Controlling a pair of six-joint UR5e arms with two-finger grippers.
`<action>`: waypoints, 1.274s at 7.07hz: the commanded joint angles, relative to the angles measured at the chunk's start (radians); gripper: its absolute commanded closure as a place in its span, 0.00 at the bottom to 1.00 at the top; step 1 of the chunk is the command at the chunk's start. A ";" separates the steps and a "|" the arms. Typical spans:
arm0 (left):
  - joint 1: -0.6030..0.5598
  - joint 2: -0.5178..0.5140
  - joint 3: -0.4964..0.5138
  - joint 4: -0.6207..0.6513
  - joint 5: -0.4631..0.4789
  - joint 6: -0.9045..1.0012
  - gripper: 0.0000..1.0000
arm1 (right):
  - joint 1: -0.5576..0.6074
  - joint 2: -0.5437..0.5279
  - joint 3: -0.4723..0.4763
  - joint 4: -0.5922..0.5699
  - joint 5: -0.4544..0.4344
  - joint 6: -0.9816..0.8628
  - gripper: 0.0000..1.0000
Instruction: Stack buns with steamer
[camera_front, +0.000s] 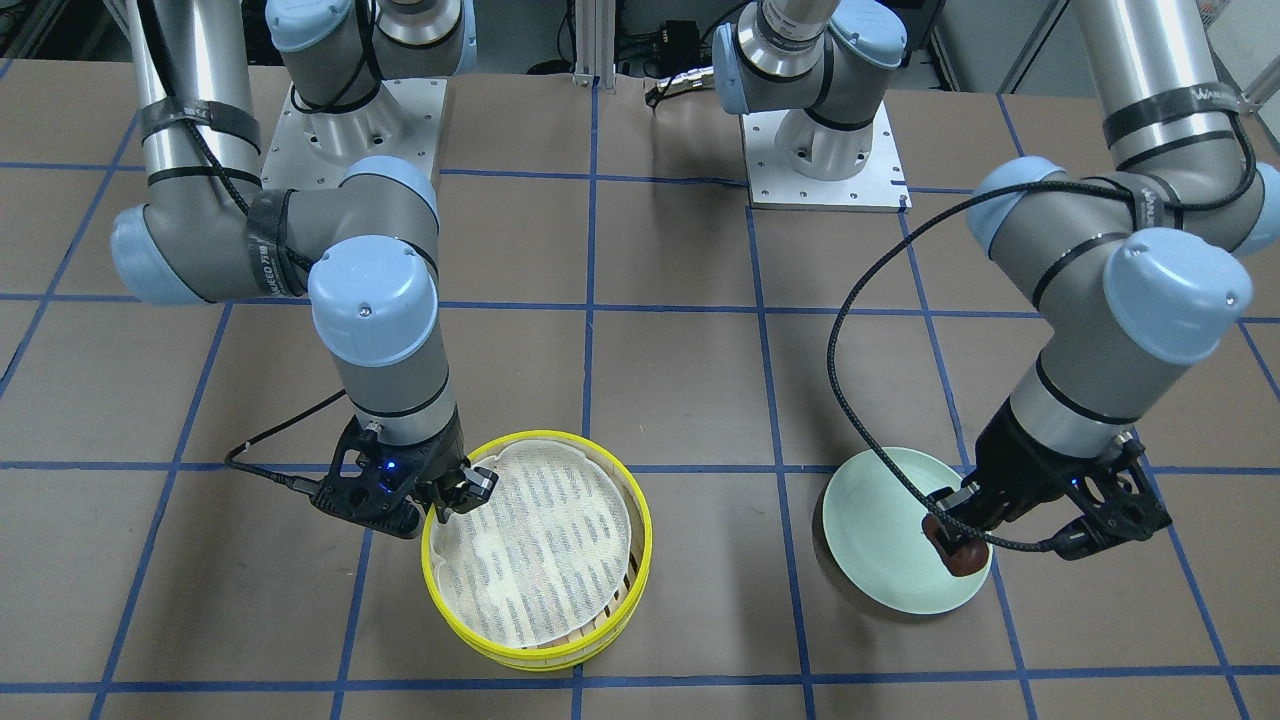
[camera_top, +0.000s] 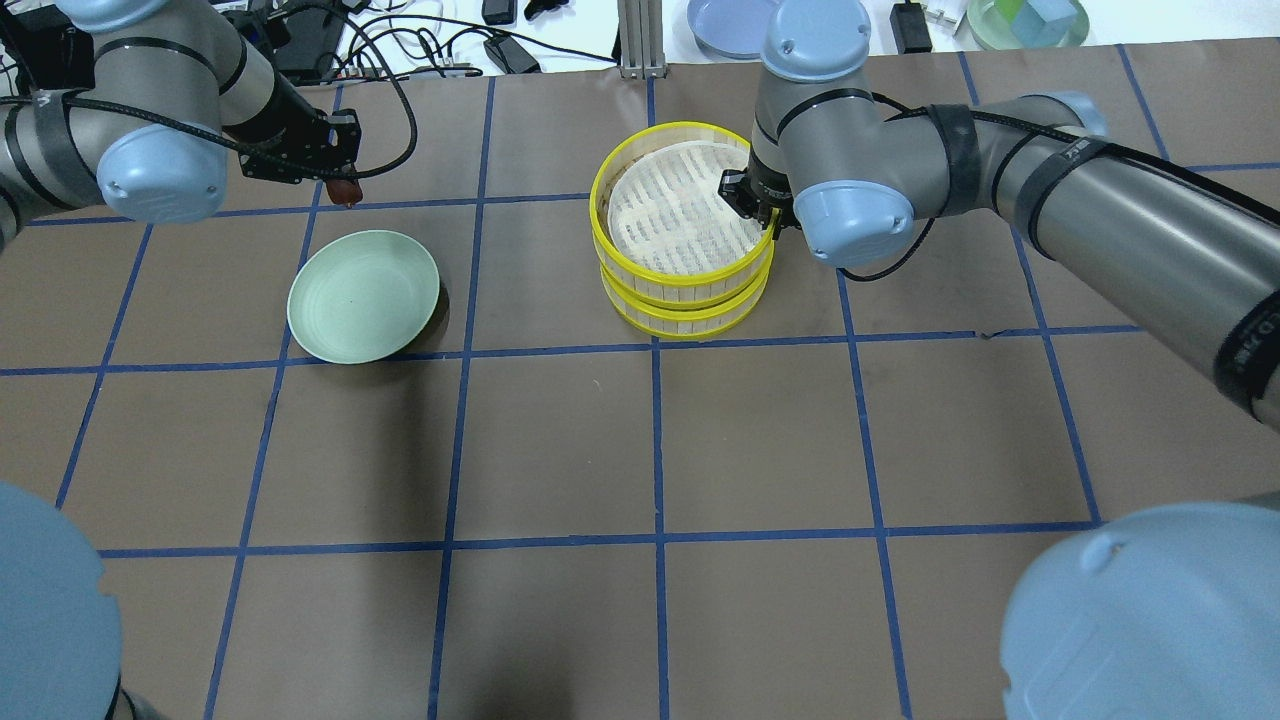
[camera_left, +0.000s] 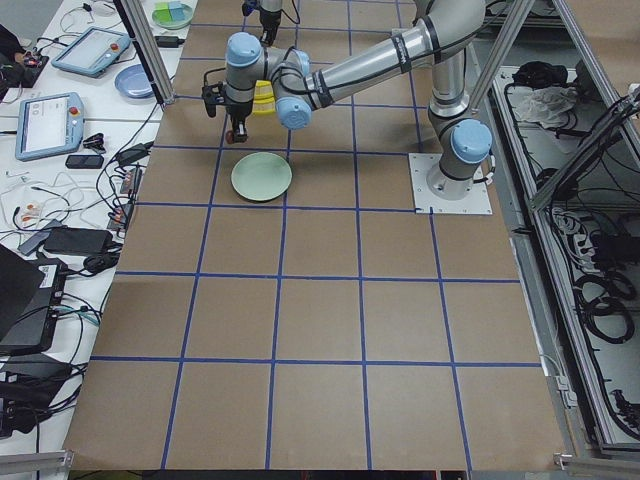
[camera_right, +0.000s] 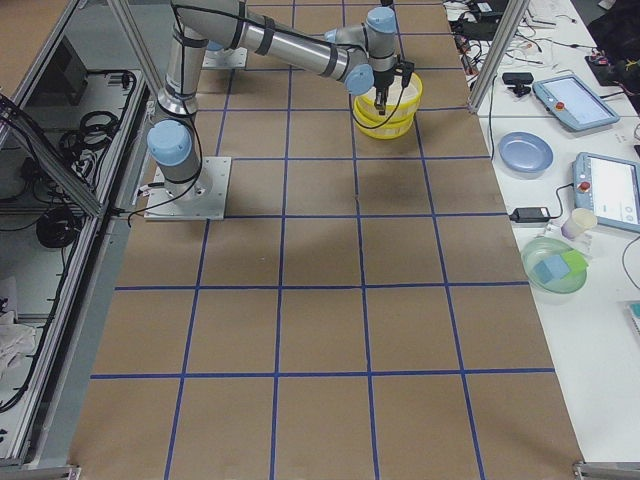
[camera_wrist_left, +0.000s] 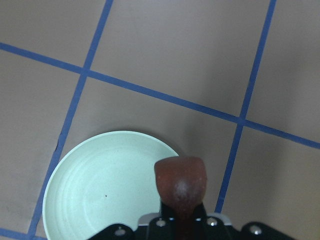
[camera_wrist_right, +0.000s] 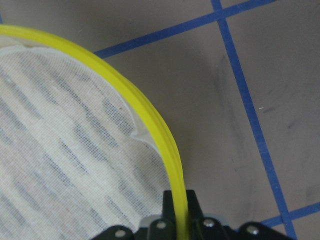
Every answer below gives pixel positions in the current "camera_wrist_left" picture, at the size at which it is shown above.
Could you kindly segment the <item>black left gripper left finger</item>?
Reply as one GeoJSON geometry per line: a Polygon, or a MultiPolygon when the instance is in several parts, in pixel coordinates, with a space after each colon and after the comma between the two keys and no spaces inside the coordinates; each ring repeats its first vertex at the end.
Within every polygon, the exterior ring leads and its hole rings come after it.
{"type": "Polygon", "coordinates": [[[165,204],[162,200],[160,201],[160,218],[165,222],[176,222],[177,216],[175,211],[165,204]]]}

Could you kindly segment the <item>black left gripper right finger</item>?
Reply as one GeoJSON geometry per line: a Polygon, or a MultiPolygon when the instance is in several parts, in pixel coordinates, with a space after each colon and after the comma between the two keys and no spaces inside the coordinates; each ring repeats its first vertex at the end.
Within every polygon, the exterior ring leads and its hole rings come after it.
{"type": "Polygon", "coordinates": [[[200,203],[194,208],[190,218],[193,222],[201,222],[207,218],[207,212],[203,203],[200,203]]]}

